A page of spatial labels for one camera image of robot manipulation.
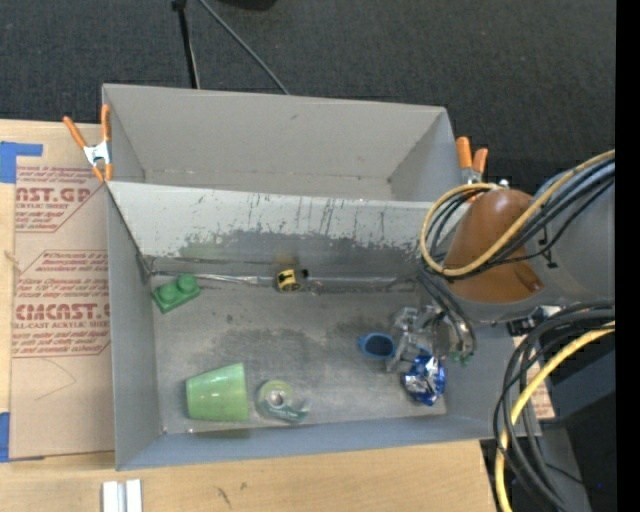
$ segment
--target gray cardboard box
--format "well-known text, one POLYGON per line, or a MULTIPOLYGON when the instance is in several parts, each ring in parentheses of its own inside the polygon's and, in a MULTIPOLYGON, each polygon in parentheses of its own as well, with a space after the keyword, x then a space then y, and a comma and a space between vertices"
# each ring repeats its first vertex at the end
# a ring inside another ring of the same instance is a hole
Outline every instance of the gray cardboard box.
POLYGON ((192 464, 483 438, 513 340, 480 327, 432 407, 357 347, 402 307, 425 214, 461 183, 441 107, 106 84, 116 466, 192 464), (275 276, 302 276, 283 293, 275 276), (185 272, 201 294, 161 313, 185 272), (194 420, 185 381, 243 363, 248 421, 194 420), (310 404, 260 415, 266 380, 310 404))

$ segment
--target green plastic cup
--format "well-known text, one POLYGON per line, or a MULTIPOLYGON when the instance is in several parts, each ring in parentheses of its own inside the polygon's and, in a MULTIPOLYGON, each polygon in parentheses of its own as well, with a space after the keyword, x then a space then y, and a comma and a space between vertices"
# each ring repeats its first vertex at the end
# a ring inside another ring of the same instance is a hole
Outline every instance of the green plastic cup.
POLYGON ((236 363, 187 379, 187 411, 194 420, 247 421, 244 364, 236 363))

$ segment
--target black cable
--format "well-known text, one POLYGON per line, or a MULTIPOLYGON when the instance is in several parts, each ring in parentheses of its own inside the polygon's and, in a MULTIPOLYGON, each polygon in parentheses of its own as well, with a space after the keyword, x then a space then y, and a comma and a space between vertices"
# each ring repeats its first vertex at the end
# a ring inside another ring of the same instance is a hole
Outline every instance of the black cable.
MULTIPOLYGON (((567 229, 569 224, 580 214, 582 213, 597 197, 599 197, 604 191, 606 191, 615 181, 615 174, 607 174, 604 179, 600 180, 601 182, 592 182, 590 183, 586 189, 577 188, 575 190, 568 190, 562 194, 562 197, 553 199, 545 205, 541 212, 539 212, 536 216, 528 221, 528 224, 525 225, 519 233, 516 234, 504 247, 502 247, 495 255, 493 255, 489 262, 494 262, 495 260, 503 260, 509 254, 512 254, 517 249, 522 247, 528 240, 530 240, 533 236, 535 236, 541 229, 544 228, 546 224, 548 224, 551 220, 557 217, 560 213, 562 213, 566 208, 578 201, 579 199, 583 199, 588 193, 592 192, 595 189, 594 195, 591 196, 581 207, 574 212, 563 224, 558 233, 554 238, 555 243, 557 239, 562 235, 562 233, 567 229)), ((539 255, 547 250, 548 246, 545 246, 541 252, 537 253, 539 255)))
MULTIPOLYGON (((613 315, 612 315, 608 317, 606 320, 603 320, 602 314, 599 311, 597 313, 598 314, 595 315, 595 318, 600 320, 598 327, 601 327, 603 323, 606 323, 606 321, 609 321, 613 318, 613 315)), ((548 339, 545 342, 544 346, 541 348, 541 350, 538 350, 538 353, 536 353, 536 356, 533 359, 532 359, 532 354, 534 350, 536 350, 537 343, 535 345, 534 344, 529 345, 527 347, 527 350, 525 350, 522 355, 522 361, 520 363, 521 367, 530 368, 532 366, 529 364, 530 362, 533 362, 534 364, 536 362, 541 362, 542 359, 546 359, 546 357, 543 357, 543 356, 546 356, 548 352, 552 352, 555 349, 555 347, 560 345, 565 345, 567 343, 567 340, 575 339, 580 335, 584 334, 586 329, 581 322, 572 323, 570 326, 568 326, 569 330, 565 329, 565 330, 560 330, 558 332, 552 332, 553 334, 552 338, 548 339)), ((519 375, 520 393, 522 393, 524 389, 527 387, 527 371, 521 370, 519 373, 520 373, 519 375)), ((538 445, 538 440, 534 434, 533 416, 534 414, 531 408, 527 407, 524 409, 524 414, 522 416, 522 419, 525 427, 526 440, 528 441, 529 451, 531 452, 533 461, 537 466, 538 474, 540 475, 542 480, 544 480, 546 485, 554 492, 554 494, 556 494, 557 496, 560 496, 559 489, 556 486, 553 477, 549 474, 547 470, 547 464, 544 461, 544 456, 542 455, 540 446, 538 445)), ((522 460, 523 454, 519 453, 518 448, 516 448, 515 451, 517 452, 516 458, 518 460, 522 460)))
POLYGON ((554 466, 553 464, 549 464, 548 462, 546 463, 546 465, 547 465, 548 468, 553 469, 554 471, 557 471, 558 473, 563 474, 564 476, 566 476, 567 478, 573 480, 577 484, 584 485, 584 482, 580 478, 577 478, 577 477, 573 476, 568 471, 565 471, 564 469, 559 468, 558 466, 554 466))
MULTIPOLYGON (((601 194, 603 194, 612 185, 613 185, 613 182, 608 183, 604 188, 602 188, 601 190, 598 190, 597 193, 594 196, 589 198, 589 200, 587 202, 585 202, 579 209, 574 211, 567 218, 567 220, 562 224, 562 226, 560 226, 558 228, 555 236, 550 241, 548 241, 546 245, 544 245, 541 249, 539 249, 535 253, 527 254, 526 256, 518 256, 516 258, 500 259, 499 261, 493 261, 494 258, 496 257, 496 256, 493 256, 486 263, 484 263, 483 265, 481 265, 477 269, 472 270, 471 272, 469 272, 468 274, 465 274, 464 276, 457 276, 457 277, 453 277, 452 279, 466 279, 467 277, 470 277, 472 275, 480 274, 480 273, 482 273, 482 272, 484 272, 484 271, 486 271, 486 270, 488 270, 490 268, 497 267, 499 265, 505 265, 507 263, 515 263, 515 262, 518 262, 518 261, 530 260, 532 258, 535 258, 537 256, 540 256, 540 255, 548 252, 549 249, 551 249, 558 242, 558 240, 560 240, 561 236, 563 235, 565 230, 569 227, 571 222, 573 222, 573 220, 575 220, 575 218, 577 218, 593 201, 595 201, 601 194)), ((529 239, 531 239, 533 236, 535 236, 538 233, 538 231, 540 231, 540 229, 542 229, 542 227, 543 226, 539 227, 537 230, 535 230, 532 233, 530 233, 529 235, 527 235, 526 238, 521 241, 519 247, 516 247, 516 248, 514 248, 513 250, 510 250, 510 251, 507 251, 506 254, 503 253, 503 252, 500 252, 500 257, 501 258, 505 258, 505 256, 508 256, 509 254, 513 254, 513 252, 515 252, 522 245, 524 245, 527 241, 529 241, 529 239)))
POLYGON ((189 25, 187 24, 187 17, 185 15, 186 6, 187 0, 171 1, 171 7, 174 11, 177 11, 178 19, 180 21, 180 32, 182 33, 182 44, 184 46, 185 56, 187 57, 187 66, 189 67, 191 88, 200 89, 200 78, 196 67, 196 59, 193 54, 193 47, 191 46, 191 39, 189 38, 189 25))
POLYGON ((276 83, 276 85, 280 88, 280 90, 285 94, 290 94, 287 88, 278 80, 278 77, 269 69, 269 67, 264 63, 264 61, 254 52, 247 43, 245 43, 242 38, 229 26, 225 21, 220 17, 220 15, 213 10, 213 8, 206 2, 206 0, 198 0, 202 7, 206 9, 206 11, 213 16, 213 18, 224 28, 230 35, 233 37, 240 46, 260 65, 260 67, 271 77, 271 79, 276 83))
MULTIPOLYGON (((507 263, 514 263, 517 261, 524 261, 541 254, 547 252, 564 234, 569 225, 590 205, 595 201, 601 194, 603 194, 610 186, 615 182, 615 167, 612 169, 607 169, 614 162, 613 159, 609 159, 605 162, 601 162, 598 165, 593 166, 590 169, 584 170, 581 174, 577 175, 575 178, 575 182, 568 182, 563 186, 560 193, 556 193, 552 199, 550 199, 547 204, 542 207, 541 211, 532 216, 525 226, 523 226, 518 233, 512 237, 502 248, 500 248, 496 254, 494 254, 489 260, 480 265, 478 268, 468 272, 467 274, 461 276, 452 276, 448 277, 451 280, 461 280, 466 279, 468 277, 478 275, 486 270, 504 265, 507 263), (606 170, 606 174, 604 177, 601 177, 598 180, 593 180, 594 176, 597 175, 602 170, 606 170), (562 226, 555 233, 553 239, 551 239, 544 247, 539 249, 535 254, 529 254, 526 256, 520 256, 516 258, 508 258, 509 255, 513 254, 515 251, 524 246, 524 244, 529 241, 531 238, 537 235, 541 229, 544 228, 551 220, 557 217, 560 213, 565 211, 570 205, 575 203, 578 200, 584 199, 586 195, 592 193, 593 195, 588 198, 575 212, 564 221, 562 226)), ((437 243, 436 240, 433 241, 432 246, 435 246, 437 243)), ((431 270, 431 273, 440 274, 439 272, 431 270)))
POLYGON ((443 205, 442 211, 438 212, 438 215, 434 218, 433 224, 429 226, 429 230, 427 231, 426 237, 429 239, 431 236, 431 231, 437 226, 436 232, 433 235, 433 242, 431 244, 431 252, 435 253, 438 242, 440 240, 440 234, 442 230, 446 226, 447 222, 451 218, 451 216, 460 209, 460 207, 471 199, 472 197, 477 196, 478 194, 484 193, 484 190, 470 190, 460 194, 456 194, 453 197, 449 198, 449 200, 443 205))
MULTIPOLYGON (((515 434, 514 426, 511 424, 509 409, 507 407, 507 398, 509 394, 510 388, 517 382, 522 381, 522 378, 526 379, 526 372, 529 368, 531 368, 536 362, 538 362, 546 352, 549 352, 554 348, 554 346, 566 341, 567 336, 570 334, 566 329, 559 332, 558 336, 552 342, 546 344, 538 353, 536 357, 531 359, 530 361, 523 361, 520 366, 520 371, 518 375, 512 377, 514 373, 514 369, 517 365, 517 362, 520 360, 520 357, 525 353, 529 353, 529 358, 531 353, 529 352, 532 348, 536 346, 540 337, 544 334, 548 334, 555 329, 563 328, 570 326, 571 334, 579 335, 584 333, 584 328, 582 330, 576 327, 576 322, 585 321, 593 321, 594 319, 599 319, 602 322, 608 321, 611 317, 615 318, 615 310, 613 312, 603 312, 602 308, 612 307, 612 303, 610 301, 598 301, 590 305, 578 304, 576 306, 572 306, 566 308, 564 311, 560 311, 555 315, 549 317, 546 321, 536 327, 529 335, 522 341, 522 343, 516 348, 514 351, 509 363, 507 365, 507 370, 505 372, 504 383, 503 383, 503 392, 498 401, 496 409, 494 411, 493 417, 493 429, 494 436, 496 439, 496 444, 498 449, 505 456, 505 460, 507 460, 510 465, 512 471, 516 475, 516 477, 523 483, 523 486, 527 488, 528 491, 531 491, 532 488, 535 489, 535 492, 541 494, 547 501, 553 503, 556 507, 561 510, 564 510, 564 504, 555 496, 555 493, 549 488, 549 486, 545 486, 545 484, 541 481, 541 479, 537 476, 537 474, 531 468, 531 465, 526 460, 521 447, 517 441, 517 435, 515 434), (514 440, 512 443, 513 454, 514 456, 506 453, 506 450, 500 443, 500 434, 498 428, 498 418, 500 416, 500 410, 504 412, 504 422, 505 422, 505 430, 507 430, 507 434, 510 439, 514 440)), ((544 479, 551 479, 551 477, 547 474, 544 479)))

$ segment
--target wire bundle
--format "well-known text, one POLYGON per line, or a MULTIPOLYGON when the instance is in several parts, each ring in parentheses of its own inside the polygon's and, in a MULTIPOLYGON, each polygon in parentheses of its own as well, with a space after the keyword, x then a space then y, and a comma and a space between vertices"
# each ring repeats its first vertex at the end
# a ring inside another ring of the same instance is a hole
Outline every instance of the wire bundle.
POLYGON ((615 305, 612 301, 577 304, 547 318, 531 331, 514 351, 507 364, 503 392, 493 416, 497 448, 496 494, 504 512, 511 512, 504 483, 505 463, 532 498, 541 504, 551 505, 556 510, 570 510, 549 474, 534 434, 532 411, 526 406, 536 388, 560 364, 587 344, 608 334, 615 334, 615 305), (547 358, 548 362, 528 382, 528 370, 547 358), (515 386, 519 387, 520 394, 511 406, 510 392, 515 386), (523 412, 523 426, 526 432, 523 440, 528 442, 532 460, 525 455, 515 432, 515 425, 523 412))
POLYGON ((434 319, 434 322, 447 317, 449 319, 449 323, 453 326, 453 329, 456 332, 456 337, 458 339, 458 346, 456 347, 457 350, 466 352, 464 343, 465 339, 468 338, 471 345, 471 352, 469 355, 473 355, 473 352, 478 345, 478 340, 476 339, 474 330, 471 328, 471 323, 469 322, 467 315, 453 299, 452 294, 447 291, 446 287, 443 286, 442 283, 438 282, 437 279, 434 279, 433 275, 430 275, 422 268, 418 268, 418 282, 424 286, 427 293, 431 295, 440 308, 441 313, 436 317, 436 319, 434 319))
POLYGON ((559 175, 537 197, 509 229, 476 260, 461 268, 445 268, 444 254, 436 253, 447 221, 469 199, 502 188, 492 183, 475 183, 457 187, 443 195, 427 213, 420 233, 420 252, 427 270, 448 279, 464 279, 505 263, 530 259, 547 252, 567 227, 590 204, 615 183, 615 150, 602 153, 559 175), (552 239, 534 254, 510 257, 527 241, 543 230, 558 215, 569 211, 552 239))

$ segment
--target green toy brick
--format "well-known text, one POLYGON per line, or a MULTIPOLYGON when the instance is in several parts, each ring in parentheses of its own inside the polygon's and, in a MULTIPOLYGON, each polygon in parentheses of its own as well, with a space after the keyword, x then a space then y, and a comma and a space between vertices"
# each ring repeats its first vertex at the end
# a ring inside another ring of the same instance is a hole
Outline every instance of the green toy brick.
POLYGON ((153 300, 162 313, 171 311, 200 295, 200 286, 192 274, 183 274, 175 281, 158 286, 153 300))

